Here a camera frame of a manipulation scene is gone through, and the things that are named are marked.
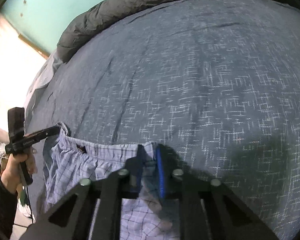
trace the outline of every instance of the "checkered fabric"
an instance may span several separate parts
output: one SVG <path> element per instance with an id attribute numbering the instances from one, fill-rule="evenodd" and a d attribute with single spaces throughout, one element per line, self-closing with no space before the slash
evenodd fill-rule
<path id="1" fill-rule="evenodd" d="M 48 204 L 59 201 L 82 178 L 104 179 L 111 172 L 121 169 L 127 159 L 137 154 L 138 144 L 95 144 L 69 137 L 67 127 L 61 122 L 58 125 L 61 129 L 57 144 L 49 154 L 44 155 Z M 155 143 L 147 142 L 143 147 L 146 161 L 142 189 L 138 199 L 122 200 L 120 239 L 179 239 L 178 203 L 169 201 L 167 205 L 170 208 L 165 210 L 158 198 Z M 97 210 L 98 203 L 92 221 L 95 220 Z"/>

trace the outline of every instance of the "gray duvet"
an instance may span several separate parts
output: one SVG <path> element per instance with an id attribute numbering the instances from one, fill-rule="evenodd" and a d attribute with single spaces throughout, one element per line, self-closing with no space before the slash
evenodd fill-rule
<path id="1" fill-rule="evenodd" d="M 280 239 L 292 239 L 300 229 L 300 10 L 179 0 L 128 16 L 60 66 L 28 131 L 57 121 L 86 141 L 173 147 L 185 169 L 220 178 Z"/>

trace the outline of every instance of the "finger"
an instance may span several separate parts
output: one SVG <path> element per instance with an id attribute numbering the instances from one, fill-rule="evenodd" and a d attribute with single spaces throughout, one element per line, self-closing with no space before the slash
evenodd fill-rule
<path id="1" fill-rule="evenodd" d="M 19 164 L 22 162 L 25 162 L 28 159 L 28 155 L 23 153 L 23 154 L 17 154 L 13 156 L 13 154 L 10 154 L 9 156 L 9 161 L 11 160 L 12 163 L 14 164 Z"/>
<path id="2" fill-rule="evenodd" d="M 26 164 L 27 164 L 28 171 L 34 173 L 36 165 L 35 165 L 35 158 L 33 154 L 28 156 L 28 159 L 26 160 Z"/>

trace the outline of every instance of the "bed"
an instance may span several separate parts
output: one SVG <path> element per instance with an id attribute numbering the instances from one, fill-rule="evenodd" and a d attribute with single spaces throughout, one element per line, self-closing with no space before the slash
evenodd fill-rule
<path id="1" fill-rule="evenodd" d="M 69 24 L 29 89 L 27 132 L 59 121 L 85 141 L 172 147 L 184 169 L 221 179 L 293 239 L 300 1 L 103 1 Z M 39 173 L 33 206 L 43 184 Z"/>

